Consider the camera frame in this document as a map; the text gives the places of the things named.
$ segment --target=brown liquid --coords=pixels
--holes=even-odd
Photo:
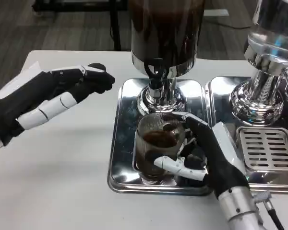
[[[129,0],[132,51],[143,62],[177,66],[196,54],[204,0]]]
[[[170,148],[177,145],[177,141],[172,132],[165,131],[151,131],[143,136],[143,139],[154,146],[159,148]]]
[[[139,141],[139,146],[136,148],[136,163],[139,168],[139,170],[142,172],[143,175],[145,175],[146,179],[151,179],[150,177],[156,178],[159,176],[164,175],[164,170],[160,169],[159,167],[153,165],[152,163],[146,161],[144,159],[144,156],[147,157],[150,154],[156,154],[156,153],[161,153],[161,154],[169,154],[167,152],[166,148],[174,147],[177,145],[177,141],[175,139],[175,135],[171,131],[150,131],[146,133],[143,136],[143,140],[146,143],[149,143],[155,147],[159,148],[165,148],[165,149],[156,149],[156,148],[148,148],[148,149],[143,149],[142,146],[140,145],[140,139]]]

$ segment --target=glass cup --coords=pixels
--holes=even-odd
[[[176,160],[185,139],[185,129],[179,120],[168,114],[148,114],[137,127],[135,160],[147,179],[164,175],[163,169],[145,160],[148,154],[165,155]]]

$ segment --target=cold brew tower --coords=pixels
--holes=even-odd
[[[234,115],[254,126],[267,126],[282,114],[288,100],[288,0],[259,0],[245,58],[257,71],[231,95]],[[279,86],[286,82],[284,95]]]
[[[210,125],[226,124],[254,191],[288,193],[288,0],[258,0],[245,48],[250,77],[210,81]]]
[[[207,194],[204,183],[170,174],[147,180],[134,150],[137,123],[146,114],[188,111],[205,119],[202,86],[177,79],[194,66],[204,0],[129,0],[129,11],[132,62],[142,78],[120,89],[108,184],[117,192]]]

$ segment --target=white table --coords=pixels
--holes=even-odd
[[[117,194],[107,185],[119,87],[145,77],[128,52],[33,51],[24,69],[103,63],[116,77],[112,91],[93,94],[0,150],[0,230],[228,230],[214,195]],[[198,59],[184,78],[202,85],[218,75],[250,76],[246,61]],[[273,203],[288,230],[288,195]],[[265,226],[275,230],[263,206]]]

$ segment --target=gray carpet floor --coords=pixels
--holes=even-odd
[[[33,0],[0,0],[0,88],[19,73],[31,50],[113,50],[109,12],[46,13],[36,17]],[[256,0],[206,0],[206,9],[228,17],[205,17],[198,58],[244,59],[243,47]],[[119,12],[123,50],[130,50],[128,12]],[[222,23],[237,28],[220,26]]]

